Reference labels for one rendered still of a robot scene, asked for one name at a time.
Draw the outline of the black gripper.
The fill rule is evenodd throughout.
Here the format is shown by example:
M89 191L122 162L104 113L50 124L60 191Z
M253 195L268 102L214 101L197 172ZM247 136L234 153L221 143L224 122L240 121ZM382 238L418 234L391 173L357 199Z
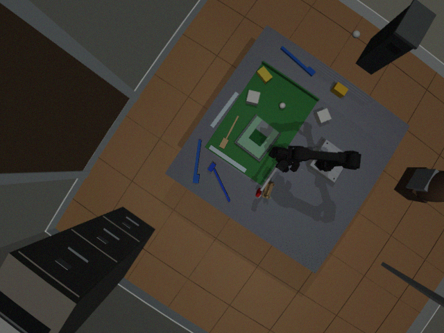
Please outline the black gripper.
M275 157L273 157L273 150L274 150L274 148L275 148L275 147L273 147L272 150L271 150L271 152L269 153L269 156L271 156L272 158L275 158ZM288 161L286 158L283 159L283 160L285 160L286 162L290 162L290 161ZM279 161L280 161L280 158L276 158L276 161L279 162ZM296 172L296 171L298 170L299 166L300 166L300 163L297 163L297 162L294 162L294 163L293 163L293 162L290 162L290 165L289 165L289 166L291 166L291 168L290 168L291 171Z

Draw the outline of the grey flat bar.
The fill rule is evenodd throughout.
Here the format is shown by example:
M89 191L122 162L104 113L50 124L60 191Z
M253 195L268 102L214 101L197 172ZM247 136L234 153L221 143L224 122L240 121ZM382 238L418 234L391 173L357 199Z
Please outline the grey flat bar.
M224 115L224 113L226 112L226 110L228 110L228 108L232 105L232 103L234 102L234 100L238 97L238 93L235 92L233 94L233 96L231 97L231 99L227 102L227 104L225 105L225 107L222 109L222 111L219 112L219 114L217 115L217 117L215 118L215 120L213 120L213 122L211 123L211 127L215 127L215 125L219 122L220 118Z
M234 165L235 167L237 167L238 169L240 169L241 171L243 171L245 173L246 168L244 168L243 166L241 166L240 164L235 162L233 159L231 159L230 157L228 157L224 153L220 152L220 150L218 150L217 148L213 147L212 145L209 147L209 149L211 151L215 152L217 155L221 156L223 159L225 159L226 161L228 161L229 163L231 163L232 165Z

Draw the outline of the yellow rectangular block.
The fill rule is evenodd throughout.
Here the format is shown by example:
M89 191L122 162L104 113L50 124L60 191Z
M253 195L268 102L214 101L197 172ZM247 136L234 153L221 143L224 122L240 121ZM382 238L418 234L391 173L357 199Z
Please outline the yellow rectangular block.
M265 66L259 69L256 74L262 79L265 84L273 78Z

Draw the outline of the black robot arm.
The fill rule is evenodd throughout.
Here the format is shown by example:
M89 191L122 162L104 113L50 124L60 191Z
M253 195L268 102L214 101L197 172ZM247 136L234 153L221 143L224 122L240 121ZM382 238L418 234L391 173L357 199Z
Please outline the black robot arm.
M326 172L339 166L342 166L345 169L357 170L360 168L361 164L361 154L356 151L338 153L311 151L304 146L288 146L288 148L275 147L273 150L273 157L280 158L276 167L283 173L289 171L290 162L300 163L307 160L317 160L315 165L318 170ZM283 160L285 158L290 162Z

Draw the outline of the green flat mat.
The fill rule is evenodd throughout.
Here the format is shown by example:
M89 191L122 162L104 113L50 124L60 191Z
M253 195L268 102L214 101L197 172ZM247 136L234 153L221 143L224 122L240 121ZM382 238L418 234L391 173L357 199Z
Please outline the green flat mat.
M265 65L261 64L259 69L263 66ZM265 84L256 74L258 69L205 146L210 150L209 147L212 145L246 168L244 174L261 186L278 163L276 158L269 156L272 148L275 146L287 148L317 103L317 100L310 95L299 90L267 66L265 67L273 78ZM249 90L260 92L257 106L246 103ZM286 103L284 109L280 108L282 102ZM256 114L260 119L265 120L268 125L281 132L260 162L234 143ZM223 149L219 145L223 138L227 137L237 115L239 118L227 138L228 143Z

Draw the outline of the small yellow block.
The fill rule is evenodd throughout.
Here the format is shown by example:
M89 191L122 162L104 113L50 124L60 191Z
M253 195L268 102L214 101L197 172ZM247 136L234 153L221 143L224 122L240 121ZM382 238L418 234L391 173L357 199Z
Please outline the small yellow block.
M345 96L346 92L348 91L347 87L343 86L342 84L340 84L339 82L337 84L334 84L334 86L332 87L331 92L336 95L337 97L339 97L340 99Z

